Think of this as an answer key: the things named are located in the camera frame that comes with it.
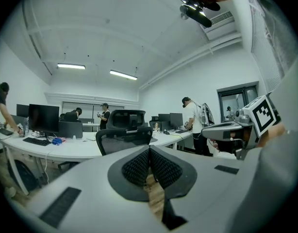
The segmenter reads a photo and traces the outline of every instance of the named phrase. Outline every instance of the ceiling beam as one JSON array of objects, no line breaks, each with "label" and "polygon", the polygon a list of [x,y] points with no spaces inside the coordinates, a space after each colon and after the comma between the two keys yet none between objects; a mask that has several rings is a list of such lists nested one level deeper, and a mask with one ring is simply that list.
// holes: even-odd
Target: ceiling beam
[{"label": "ceiling beam", "polygon": [[240,33],[233,33],[228,36],[222,37],[218,40],[212,41],[209,44],[202,46],[195,50],[193,53],[181,58],[180,60],[176,61],[175,63],[171,64],[169,67],[165,68],[163,71],[159,72],[153,78],[148,80],[144,85],[139,87],[140,90],[145,89],[147,86],[152,85],[154,82],[158,81],[159,79],[163,78],[164,76],[172,73],[173,71],[189,64],[192,61],[197,60],[198,58],[212,53],[215,50],[218,50],[222,47],[226,47],[231,44],[235,44],[237,42],[242,41],[242,35]]},{"label": "ceiling beam", "polygon": [[77,30],[85,30],[93,33],[100,33],[100,34],[106,34],[108,36],[117,37],[121,40],[128,41],[130,43],[133,43],[134,45],[137,45],[139,47],[144,47],[145,49],[151,51],[157,56],[162,57],[163,59],[167,60],[168,62],[172,63],[173,60],[168,56],[166,53],[163,53],[161,50],[153,47],[150,43],[146,42],[144,39],[129,34],[127,32],[120,31],[118,29],[111,29],[109,27],[102,27],[102,26],[91,26],[91,25],[83,25],[83,24],[49,24],[49,25],[43,25],[39,27],[31,27],[28,29],[28,33],[30,35],[35,33],[40,33],[44,31],[50,31],[50,30],[64,30],[64,29],[77,29]]}]

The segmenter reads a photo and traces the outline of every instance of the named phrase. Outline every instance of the ceiling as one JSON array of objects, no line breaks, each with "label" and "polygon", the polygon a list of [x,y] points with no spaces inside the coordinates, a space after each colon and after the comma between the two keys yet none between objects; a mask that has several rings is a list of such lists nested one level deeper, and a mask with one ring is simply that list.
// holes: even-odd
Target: ceiling
[{"label": "ceiling", "polygon": [[[113,69],[136,75],[138,80],[129,82],[140,87],[209,42],[198,23],[181,19],[181,4],[180,0],[24,0],[23,14],[34,48],[54,76],[121,82],[109,74]],[[218,14],[228,10],[221,7]],[[211,18],[217,12],[205,14]],[[57,69],[57,63],[85,65],[86,70]]]}]

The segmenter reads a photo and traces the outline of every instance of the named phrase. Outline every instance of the man in white shirt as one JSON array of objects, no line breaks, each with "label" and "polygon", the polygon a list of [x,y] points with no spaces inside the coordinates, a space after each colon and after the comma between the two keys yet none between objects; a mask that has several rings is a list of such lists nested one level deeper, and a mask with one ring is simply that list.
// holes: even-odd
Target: man in white shirt
[{"label": "man in white shirt", "polygon": [[193,144],[196,150],[196,154],[212,156],[210,154],[207,139],[204,138],[201,134],[203,125],[201,124],[200,114],[201,114],[201,106],[196,102],[192,101],[190,98],[185,97],[182,99],[183,108],[186,108],[188,111],[189,122],[186,126],[187,129],[191,129],[193,124],[192,133],[193,133]]}]

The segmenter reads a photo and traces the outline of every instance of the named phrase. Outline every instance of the blue object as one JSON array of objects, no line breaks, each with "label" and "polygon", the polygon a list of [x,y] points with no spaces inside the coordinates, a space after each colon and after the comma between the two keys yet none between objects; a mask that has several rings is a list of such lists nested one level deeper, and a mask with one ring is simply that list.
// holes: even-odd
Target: blue object
[{"label": "blue object", "polygon": [[60,138],[54,138],[53,140],[52,140],[52,144],[54,144],[54,145],[60,145],[60,144],[62,144],[62,140],[60,139]]}]

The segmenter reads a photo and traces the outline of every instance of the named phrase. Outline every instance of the white t-shirt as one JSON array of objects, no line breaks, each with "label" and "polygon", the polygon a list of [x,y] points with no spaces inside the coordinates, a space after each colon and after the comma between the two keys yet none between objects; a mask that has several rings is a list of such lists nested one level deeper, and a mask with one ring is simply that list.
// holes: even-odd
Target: white t-shirt
[{"label": "white t-shirt", "polygon": [[193,122],[193,129],[192,129],[192,133],[201,133],[203,125],[201,124],[199,115],[201,113],[201,108],[198,107],[193,101],[191,103],[189,103],[187,106],[187,116],[189,118],[194,118],[194,122]]}]

